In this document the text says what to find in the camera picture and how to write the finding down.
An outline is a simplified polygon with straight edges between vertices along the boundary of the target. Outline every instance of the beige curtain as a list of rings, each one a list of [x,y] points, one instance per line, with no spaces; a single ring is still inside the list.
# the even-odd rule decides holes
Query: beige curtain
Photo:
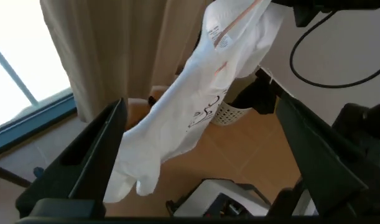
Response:
[[[120,97],[147,98],[153,85],[170,85],[210,2],[41,0],[80,118],[91,121]]]

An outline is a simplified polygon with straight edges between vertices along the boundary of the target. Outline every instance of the white wall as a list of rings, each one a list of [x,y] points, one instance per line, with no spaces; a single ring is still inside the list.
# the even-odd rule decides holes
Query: white wall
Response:
[[[319,14],[311,26],[326,14]],[[292,95],[332,124],[345,103],[380,103],[380,76],[360,86],[329,90],[310,86],[290,71],[289,54],[309,28],[296,28],[288,9],[276,41],[262,62]],[[380,68],[380,10],[337,12],[300,44],[295,68],[305,78],[323,84],[345,84]]]

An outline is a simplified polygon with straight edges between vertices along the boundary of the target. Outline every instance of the white cloth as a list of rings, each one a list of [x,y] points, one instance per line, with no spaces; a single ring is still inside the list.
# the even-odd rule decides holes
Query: white cloth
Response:
[[[183,72],[150,113],[124,133],[105,202],[124,198],[136,181],[139,195],[152,193],[160,164],[193,149],[233,80],[259,65],[277,35],[284,6],[262,0],[213,45],[253,2],[218,0],[207,7],[200,43]]]

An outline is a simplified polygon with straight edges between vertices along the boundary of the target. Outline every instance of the brown floor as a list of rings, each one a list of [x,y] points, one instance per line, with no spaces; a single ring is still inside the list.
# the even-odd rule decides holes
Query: brown floor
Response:
[[[85,126],[71,118],[3,157],[0,166],[34,180],[32,169],[50,164]],[[167,216],[165,201],[177,200],[204,178],[251,183],[273,201],[280,189],[292,187],[299,177],[276,116],[252,110],[230,126],[210,124],[194,150],[162,165],[153,194],[140,197],[132,189],[122,201],[106,204],[107,215]],[[18,219],[14,201],[22,191],[0,179],[0,223]]]

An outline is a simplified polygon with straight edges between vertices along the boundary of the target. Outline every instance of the white perforated basket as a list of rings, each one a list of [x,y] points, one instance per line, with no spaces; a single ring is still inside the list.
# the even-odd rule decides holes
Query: white perforated basket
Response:
[[[239,120],[250,109],[252,108],[238,109],[222,101],[211,122],[219,126],[226,126]]]

